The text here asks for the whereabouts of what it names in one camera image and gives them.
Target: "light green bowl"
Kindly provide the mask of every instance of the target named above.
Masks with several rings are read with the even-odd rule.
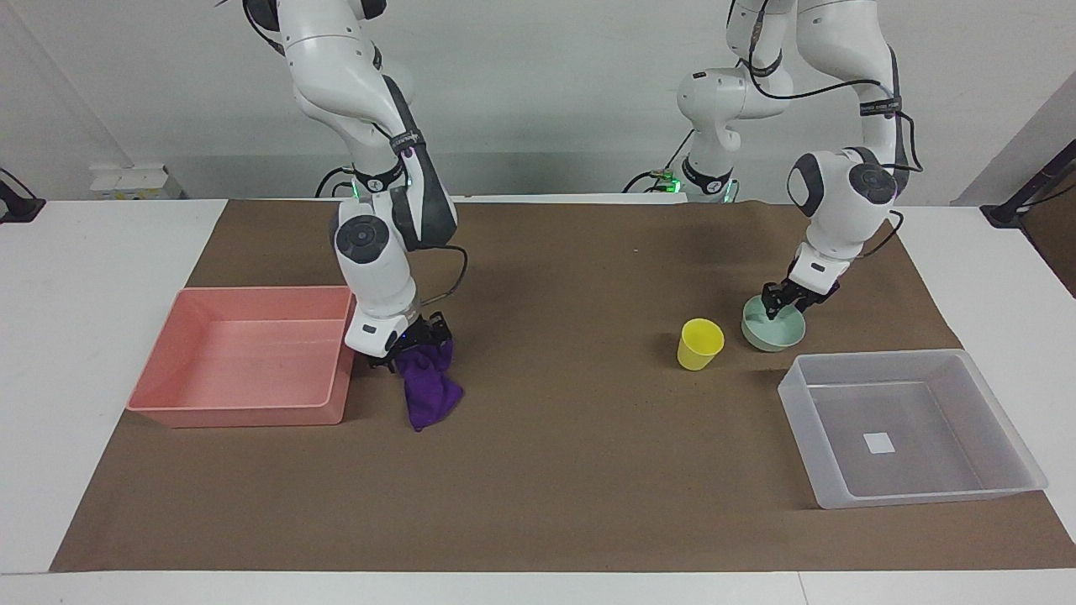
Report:
[[[798,344],[807,334],[807,322],[795,307],[789,306],[770,320],[766,316],[766,306],[762,296],[755,296],[744,306],[744,321],[740,323],[744,337],[752,347],[767,353],[777,353]]]

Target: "white table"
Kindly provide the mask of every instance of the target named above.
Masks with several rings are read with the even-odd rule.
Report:
[[[674,196],[470,198],[638,203]],[[224,200],[51,202],[0,227],[0,603],[1073,603],[1076,569],[972,573],[45,573]],[[938,309],[1076,532],[1076,300],[975,209],[907,208]]]

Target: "brown paper mat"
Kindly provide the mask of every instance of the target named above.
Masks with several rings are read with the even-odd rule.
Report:
[[[1076,184],[1070,178],[1057,188]],[[1076,296],[1076,192],[1047,201],[1023,217],[1023,228],[1061,283]]]
[[[340,283],[329,203],[231,201],[190,285]],[[443,310],[467,395],[415,434],[356,364],[344,423],[179,430],[125,413],[53,571],[780,571],[1076,565],[1042,492],[821,510],[777,396],[794,355],[959,347],[894,240],[754,352],[744,302],[783,275],[793,208],[467,206]],[[424,294],[455,277],[414,255]],[[683,321],[726,328],[675,362]]]

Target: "purple cloth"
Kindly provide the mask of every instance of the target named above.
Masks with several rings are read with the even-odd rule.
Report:
[[[440,347],[420,344],[396,357],[396,370],[404,378],[408,417],[415,432],[449,416],[464,396],[464,390],[444,376],[452,365],[452,340]]]

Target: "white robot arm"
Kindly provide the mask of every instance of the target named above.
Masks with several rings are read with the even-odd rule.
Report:
[[[404,92],[382,72],[380,51],[363,34],[360,22],[380,15],[385,1],[244,0],[247,15],[257,3],[263,15],[277,19],[271,25],[279,25],[278,51],[287,60],[299,107],[344,140],[356,170],[369,171],[366,180],[356,175],[356,187],[374,192],[342,202],[331,225],[332,247],[356,299],[344,342],[391,361],[419,334],[447,338],[443,320],[431,330],[420,315],[406,253],[444,248],[456,229],[456,211]],[[401,185],[386,188],[399,177]]]
[[[799,54],[840,84],[791,94],[780,45],[793,11]],[[722,193],[731,180],[739,137],[730,122],[774,116],[791,100],[840,86],[853,87],[860,98],[862,145],[805,154],[789,174],[789,194],[811,224],[789,276],[763,289],[773,319],[785,306],[803,311],[829,298],[907,184],[912,168],[904,147],[898,71],[875,0],[799,0],[798,6],[796,0],[735,0],[726,38],[739,65],[689,76],[678,97],[696,130],[683,180],[706,196]]]

